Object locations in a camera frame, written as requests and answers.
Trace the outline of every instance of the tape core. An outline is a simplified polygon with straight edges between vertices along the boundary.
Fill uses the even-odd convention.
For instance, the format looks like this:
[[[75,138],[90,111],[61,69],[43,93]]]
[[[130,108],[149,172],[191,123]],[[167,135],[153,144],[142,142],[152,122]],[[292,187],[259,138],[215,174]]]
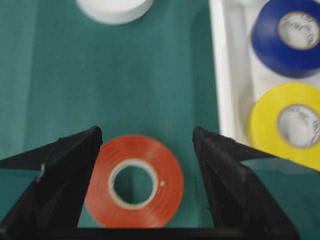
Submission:
[[[310,14],[292,11],[283,16],[278,25],[281,40],[297,50],[309,50],[320,42],[320,25]]]
[[[290,105],[278,115],[280,135],[296,148],[311,148],[320,140],[320,117],[305,105]]]
[[[146,199],[143,202],[135,203],[135,204],[128,203],[128,202],[122,200],[121,197],[116,193],[116,190],[115,190],[116,177],[122,170],[124,170],[128,167],[142,168],[151,177],[152,192],[151,192],[150,196],[148,197],[148,199]],[[146,205],[148,205],[154,199],[154,197],[156,196],[156,193],[158,191],[158,182],[159,182],[158,175],[157,175],[156,170],[153,168],[153,166],[151,166],[148,162],[146,162],[140,158],[128,158],[128,159],[120,162],[118,165],[116,165],[114,167],[114,169],[112,170],[112,172],[108,178],[108,189],[109,189],[109,193],[110,193],[112,200],[119,207],[122,207],[122,208],[128,209],[128,210],[138,210],[138,209],[141,209],[141,208],[145,207]]]

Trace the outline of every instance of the green table surface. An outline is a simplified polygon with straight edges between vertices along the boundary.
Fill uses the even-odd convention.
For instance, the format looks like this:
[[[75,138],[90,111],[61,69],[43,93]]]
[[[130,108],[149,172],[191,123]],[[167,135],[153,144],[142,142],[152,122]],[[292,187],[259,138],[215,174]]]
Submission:
[[[156,0],[140,19],[92,21],[74,0],[0,2],[0,159],[100,126],[178,158],[184,196],[167,227],[213,225],[192,131],[218,132],[207,0]],[[79,227],[97,223],[83,208]]]

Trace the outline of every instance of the green cloth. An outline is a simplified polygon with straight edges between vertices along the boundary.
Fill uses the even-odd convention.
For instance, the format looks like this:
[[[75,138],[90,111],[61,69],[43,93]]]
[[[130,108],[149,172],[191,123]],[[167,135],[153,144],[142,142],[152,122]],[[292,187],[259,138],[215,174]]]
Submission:
[[[74,0],[2,0],[0,33],[0,159],[92,125],[104,143],[147,135],[184,173],[167,226],[212,226],[192,143],[195,126],[219,131],[207,0],[156,0],[117,26],[92,21]],[[97,226],[85,208],[79,226]]]
[[[281,158],[241,162],[263,182],[302,240],[320,239],[320,173]]]
[[[0,169],[0,222],[39,173],[39,171]]]

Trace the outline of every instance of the white tape roll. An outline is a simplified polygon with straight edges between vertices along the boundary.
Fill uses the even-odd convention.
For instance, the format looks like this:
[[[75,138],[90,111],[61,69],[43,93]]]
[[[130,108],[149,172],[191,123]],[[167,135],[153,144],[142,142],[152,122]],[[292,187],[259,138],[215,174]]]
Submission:
[[[144,15],[154,0],[76,0],[80,9],[102,24],[126,24]]]

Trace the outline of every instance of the yellow tape roll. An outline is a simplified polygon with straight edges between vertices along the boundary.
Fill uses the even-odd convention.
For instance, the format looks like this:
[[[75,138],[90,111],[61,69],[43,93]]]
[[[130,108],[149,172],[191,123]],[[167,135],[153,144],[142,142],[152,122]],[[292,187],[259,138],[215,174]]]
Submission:
[[[252,108],[247,137],[256,149],[320,171],[319,116],[320,90],[298,82],[283,84]]]

